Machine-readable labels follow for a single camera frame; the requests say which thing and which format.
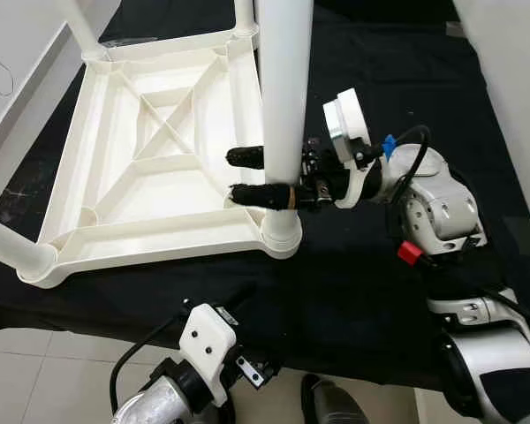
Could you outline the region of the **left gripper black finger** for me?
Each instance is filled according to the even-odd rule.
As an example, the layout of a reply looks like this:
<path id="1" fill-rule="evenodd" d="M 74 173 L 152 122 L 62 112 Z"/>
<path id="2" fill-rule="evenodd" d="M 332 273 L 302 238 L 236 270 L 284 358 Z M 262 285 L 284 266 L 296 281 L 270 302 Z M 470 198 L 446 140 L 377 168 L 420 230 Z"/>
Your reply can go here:
<path id="1" fill-rule="evenodd" d="M 237 352 L 236 369 L 256 390 L 260 390 L 280 373 L 281 360 L 264 352 Z"/>
<path id="2" fill-rule="evenodd" d="M 245 300 L 252 298 L 254 291 L 257 290 L 257 286 L 257 283 L 252 282 L 252 280 L 249 280 L 249 282 L 241 282 L 234 287 L 234 290 L 230 291 L 228 295 L 220 300 L 219 306 L 225 308 L 228 312 L 236 311 Z"/>

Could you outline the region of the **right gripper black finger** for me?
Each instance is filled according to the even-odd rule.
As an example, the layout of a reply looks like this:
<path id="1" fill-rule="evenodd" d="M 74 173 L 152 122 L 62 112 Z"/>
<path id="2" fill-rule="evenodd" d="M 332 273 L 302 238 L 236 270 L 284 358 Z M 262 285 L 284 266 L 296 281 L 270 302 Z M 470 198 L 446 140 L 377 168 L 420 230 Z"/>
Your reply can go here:
<path id="1" fill-rule="evenodd" d="M 233 147 L 225 154 L 225 161 L 232 167 L 264 170 L 264 146 Z"/>
<path id="2" fill-rule="evenodd" d="M 289 183 L 262 183 L 262 185 L 249 185 L 236 183 L 230 185 L 229 201 L 237 205 L 265 208 L 269 210 L 285 211 L 288 200 Z M 317 210 L 325 206 L 325 200 L 318 197 L 309 187 L 296 185 L 299 194 L 299 209 Z"/>

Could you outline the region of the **white plastic children table top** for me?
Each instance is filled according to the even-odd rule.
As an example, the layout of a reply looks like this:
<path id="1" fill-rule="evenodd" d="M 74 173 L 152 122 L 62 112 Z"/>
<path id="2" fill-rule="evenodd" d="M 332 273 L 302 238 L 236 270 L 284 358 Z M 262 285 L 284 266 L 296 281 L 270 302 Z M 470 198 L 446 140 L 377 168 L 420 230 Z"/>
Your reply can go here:
<path id="1" fill-rule="evenodd" d="M 269 213 L 232 203 L 261 170 L 226 153 L 262 145 L 252 35 L 197 34 L 108 48 L 84 59 L 72 123 L 39 233 L 50 271 L 26 281 L 112 267 L 260 250 L 285 259 L 298 241 L 264 231 Z"/>

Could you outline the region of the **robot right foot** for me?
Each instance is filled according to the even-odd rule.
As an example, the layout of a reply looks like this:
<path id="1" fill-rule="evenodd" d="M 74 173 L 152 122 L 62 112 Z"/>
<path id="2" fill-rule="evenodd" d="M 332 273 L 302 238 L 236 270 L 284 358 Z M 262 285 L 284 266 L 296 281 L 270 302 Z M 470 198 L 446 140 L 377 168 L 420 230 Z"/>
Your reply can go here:
<path id="1" fill-rule="evenodd" d="M 370 424 L 349 392 L 314 373 L 302 376 L 300 404 L 304 424 Z"/>

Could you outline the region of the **black tablecloth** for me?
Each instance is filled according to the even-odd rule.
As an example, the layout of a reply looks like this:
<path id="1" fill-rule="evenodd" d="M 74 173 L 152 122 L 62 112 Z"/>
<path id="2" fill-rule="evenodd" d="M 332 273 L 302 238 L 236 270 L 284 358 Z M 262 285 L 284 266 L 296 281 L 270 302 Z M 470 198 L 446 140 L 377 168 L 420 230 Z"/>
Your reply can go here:
<path id="1" fill-rule="evenodd" d="M 435 149 L 470 181 L 482 203 L 496 261 L 474 277 L 506 278 L 530 307 L 530 210 L 491 108 L 478 56 L 450 37 L 436 3 L 396 4 L 407 23 L 367 20 L 317 4 L 311 29 L 309 137 L 325 136 L 319 106 L 357 89 L 375 133 L 429 126 Z M 249 354 L 286 367 L 435 390 L 435 326 L 418 275 L 395 255 L 382 207 L 304 214 L 293 257 L 260 251 L 76 272 L 55 288 L 21 282 L 0 265 L 0 331 L 70 331 L 136 342 L 184 299 L 234 293 L 239 339 Z"/>

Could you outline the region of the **clear plastic bag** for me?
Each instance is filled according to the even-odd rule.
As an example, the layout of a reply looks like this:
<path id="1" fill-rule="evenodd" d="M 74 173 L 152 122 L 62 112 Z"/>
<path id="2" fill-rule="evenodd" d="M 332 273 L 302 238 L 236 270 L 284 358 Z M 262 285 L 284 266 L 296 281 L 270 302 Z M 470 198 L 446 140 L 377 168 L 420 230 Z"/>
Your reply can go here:
<path id="1" fill-rule="evenodd" d="M 0 223 L 16 231 L 39 230 L 49 201 L 52 177 L 26 167 L 15 170 L 0 193 Z"/>

